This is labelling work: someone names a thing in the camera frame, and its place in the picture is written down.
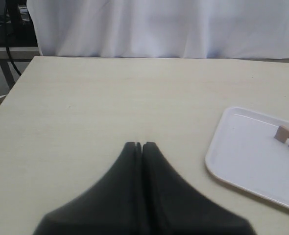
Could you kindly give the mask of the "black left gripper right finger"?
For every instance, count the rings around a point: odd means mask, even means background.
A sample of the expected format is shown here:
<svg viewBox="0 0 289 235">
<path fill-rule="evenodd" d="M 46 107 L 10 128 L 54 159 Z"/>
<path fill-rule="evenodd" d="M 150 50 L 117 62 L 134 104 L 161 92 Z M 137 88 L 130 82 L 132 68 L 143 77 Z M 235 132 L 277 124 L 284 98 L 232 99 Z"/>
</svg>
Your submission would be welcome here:
<svg viewBox="0 0 289 235">
<path fill-rule="evenodd" d="M 153 235 L 254 235 L 250 222 L 192 187 L 157 144 L 143 145 L 142 173 Z"/>
</svg>

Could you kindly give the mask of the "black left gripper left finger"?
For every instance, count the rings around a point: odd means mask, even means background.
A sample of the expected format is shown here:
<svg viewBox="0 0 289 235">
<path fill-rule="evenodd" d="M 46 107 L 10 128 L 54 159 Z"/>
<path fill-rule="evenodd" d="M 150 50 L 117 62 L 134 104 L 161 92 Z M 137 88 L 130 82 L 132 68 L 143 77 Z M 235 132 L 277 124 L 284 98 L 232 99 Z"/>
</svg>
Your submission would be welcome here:
<svg viewBox="0 0 289 235">
<path fill-rule="evenodd" d="M 145 200 L 141 145 L 127 142 L 91 188 L 46 214 L 36 235 L 143 235 Z"/>
</svg>

